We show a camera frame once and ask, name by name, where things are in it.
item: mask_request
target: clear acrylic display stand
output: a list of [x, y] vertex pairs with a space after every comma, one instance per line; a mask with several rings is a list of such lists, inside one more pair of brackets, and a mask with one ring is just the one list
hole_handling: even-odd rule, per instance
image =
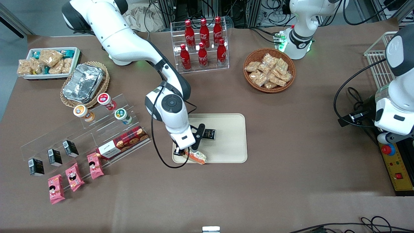
[[191, 21], [191, 26], [194, 29], [194, 38], [196, 44], [196, 50], [191, 51], [189, 50], [190, 54], [190, 61], [191, 61], [191, 70], [185, 71], [183, 65], [181, 63], [180, 58], [180, 45], [185, 44], [187, 46], [187, 42], [185, 41], [184, 31], [185, 31], [185, 23], [184, 22], [173, 22], [171, 23], [171, 39], [173, 41], [173, 52], [174, 52], [174, 59], [176, 64], [176, 70], [179, 73], [190, 73], [190, 72], [198, 72], [198, 71], [205, 71], [205, 70], [218, 70], [218, 69], [228, 69], [230, 67], [229, 63], [229, 41], [227, 37], [227, 25], [225, 17], [221, 17], [221, 27], [222, 37], [224, 39], [224, 46], [226, 47], [226, 65], [219, 66], [217, 64], [217, 47], [214, 46], [214, 39], [213, 39], [213, 28], [214, 28], [214, 18], [207, 19], [207, 27], [209, 29], [210, 35], [210, 47], [206, 48], [207, 57], [208, 57], [208, 67], [205, 69], [201, 69], [198, 65], [198, 50], [200, 47], [198, 43], [200, 43], [200, 19], [195, 19]]
[[[95, 114], [95, 119], [92, 122], [86, 122], [84, 119], [76, 118], [20, 147], [23, 160], [28, 161], [29, 159], [35, 158], [43, 162], [45, 175], [40, 177], [45, 179], [45, 183], [47, 182], [47, 179], [61, 174], [65, 191], [69, 189], [69, 182], [67, 181], [65, 170], [75, 163], [78, 163], [79, 172], [83, 179], [90, 177], [89, 164], [86, 156], [94, 153], [99, 146], [106, 142], [139, 126], [138, 119], [132, 110], [133, 106], [128, 104], [123, 94], [114, 97], [113, 100], [117, 104], [116, 109], [124, 108], [132, 117], [131, 124], [125, 125], [122, 121], [117, 120], [114, 116], [116, 109], [109, 111], [105, 106], [99, 105], [90, 110]], [[69, 140], [75, 144], [79, 152], [77, 157], [74, 158], [66, 155], [62, 144], [65, 140]], [[105, 168], [110, 166], [148, 142], [150, 142], [149, 138], [135, 144], [132, 148], [111, 160], [101, 159], [102, 167]], [[54, 149], [60, 152], [63, 163], [61, 166], [56, 167], [49, 164], [49, 149]]]

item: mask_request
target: red bottle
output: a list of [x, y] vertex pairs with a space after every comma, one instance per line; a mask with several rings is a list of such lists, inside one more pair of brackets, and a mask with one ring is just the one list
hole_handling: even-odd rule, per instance
[[217, 65], [226, 65], [226, 47], [224, 46], [224, 39], [219, 40], [219, 47], [217, 48]]
[[207, 51], [204, 48], [203, 42], [200, 42], [198, 45], [200, 46], [200, 50], [198, 51], [198, 63], [200, 68], [204, 70], [208, 67]]
[[180, 52], [181, 63], [183, 64], [184, 70], [189, 71], [191, 69], [190, 54], [185, 49], [185, 44], [181, 44], [180, 47], [181, 47], [181, 52]]
[[216, 16], [214, 20], [216, 22], [213, 29], [214, 46], [218, 47], [220, 39], [223, 38], [221, 34], [221, 32], [223, 31], [223, 29], [221, 28], [221, 17]]
[[210, 47], [210, 32], [207, 28], [207, 20], [204, 18], [201, 19], [200, 40], [206, 48]]
[[195, 38], [194, 38], [194, 30], [191, 27], [191, 21], [187, 19], [185, 21], [185, 41], [187, 42], [188, 50], [195, 50]]

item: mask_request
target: round wicker basket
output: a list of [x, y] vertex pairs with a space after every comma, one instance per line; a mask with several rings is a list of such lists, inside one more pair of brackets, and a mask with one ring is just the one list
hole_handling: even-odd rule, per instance
[[[95, 95], [93, 97], [93, 99], [89, 102], [84, 104], [87, 108], [92, 108], [97, 102], [98, 100], [96, 99], [96, 97], [101, 94], [106, 92], [106, 90], [108, 89], [108, 85], [109, 85], [109, 73], [108, 70], [106, 69], [105, 65], [100, 63], [100, 62], [96, 62], [96, 61], [88, 61], [85, 62], [84, 64], [89, 65], [89, 66], [95, 66], [95, 67], [99, 67], [101, 68], [104, 72], [105, 72], [105, 77], [102, 79], [98, 90], [95, 92]], [[69, 77], [66, 79], [66, 81], [63, 83], [63, 86], [60, 90], [60, 99], [62, 100], [62, 102], [71, 108], [76, 107], [77, 105], [83, 104], [74, 100], [68, 100], [63, 96], [63, 88], [66, 86], [66, 84], [70, 81], [70, 79], [72, 78], [73, 73], [71, 73], [69, 75]]]
[[[247, 72], [244, 68], [252, 61], [261, 62], [266, 53], [269, 53], [270, 55], [276, 58], [282, 58], [288, 64], [288, 71], [292, 74], [292, 79], [286, 84], [286, 86], [284, 87], [278, 86], [272, 89], [266, 89], [264, 87], [257, 86], [250, 79], [249, 72]], [[275, 92], [283, 91], [284, 89], [287, 89], [290, 85], [292, 85], [296, 77], [296, 68], [295, 68], [295, 64], [293, 63], [292, 59], [290, 59], [290, 57], [288, 57], [286, 54], [280, 52], [277, 49], [261, 48], [261, 49], [254, 50], [252, 53], [250, 53], [247, 56], [246, 60], [244, 61], [244, 65], [243, 65], [243, 73], [244, 73], [244, 77], [246, 78], [247, 82], [250, 83], [250, 85], [252, 85], [257, 90], [267, 92], [267, 93], [275, 93]]]

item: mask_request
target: brown table surface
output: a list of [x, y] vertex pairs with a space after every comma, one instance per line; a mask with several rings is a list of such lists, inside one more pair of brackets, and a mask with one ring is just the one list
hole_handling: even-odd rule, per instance
[[[2, 232], [289, 232], [328, 222], [358, 222], [382, 215], [392, 225], [414, 228], [414, 197], [395, 197], [378, 147], [358, 128], [341, 128], [332, 109], [338, 87], [367, 65], [363, 52], [397, 21], [319, 28], [297, 77], [284, 92], [265, 94], [249, 86], [242, 68], [253, 50], [270, 44], [248, 29], [229, 30], [230, 69], [184, 74], [196, 113], [242, 113], [248, 159], [242, 164], [165, 167], [151, 144], [87, 180], [67, 200], [51, 205], [44, 179], [28, 174], [20, 146], [74, 119], [62, 104], [63, 80], [19, 78], [0, 125], [0, 229]], [[151, 41], [170, 59], [169, 33]], [[104, 63], [110, 95], [123, 93], [148, 131], [145, 95], [159, 83], [146, 62], [116, 66], [93, 36], [31, 36], [29, 48], [75, 46], [82, 62]], [[376, 87], [370, 72], [351, 86], [363, 97]], [[346, 114], [352, 100], [340, 95]], [[154, 133], [165, 160], [171, 140], [164, 124]]]

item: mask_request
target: white plastic tray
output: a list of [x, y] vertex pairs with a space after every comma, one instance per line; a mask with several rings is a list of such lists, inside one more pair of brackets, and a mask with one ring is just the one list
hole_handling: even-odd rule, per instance
[[72, 64], [70, 65], [69, 73], [65, 74], [47, 74], [47, 75], [25, 75], [23, 76], [24, 79], [28, 80], [48, 80], [48, 79], [66, 79], [69, 77], [69, 74], [72, 73], [76, 65], [79, 62], [80, 50], [76, 47], [60, 47], [60, 48], [38, 48], [38, 49], [30, 49], [29, 53], [27, 54], [26, 60], [33, 57], [34, 52], [39, 52], [42, 49], [52, 49], [52, 50], [75, 50], [73, 54]]
[[[203, 123], [206, 129], [216, 129], [216, 140], [203, 139], [198, 147], [207, 156], [206, 163], [244, 163], [247, 160], [246, 122], [242, 114], [190, 114], [188, 118], [195, 127]], [[185, 162], [182, 156], [172, 156], [176, 163]]]

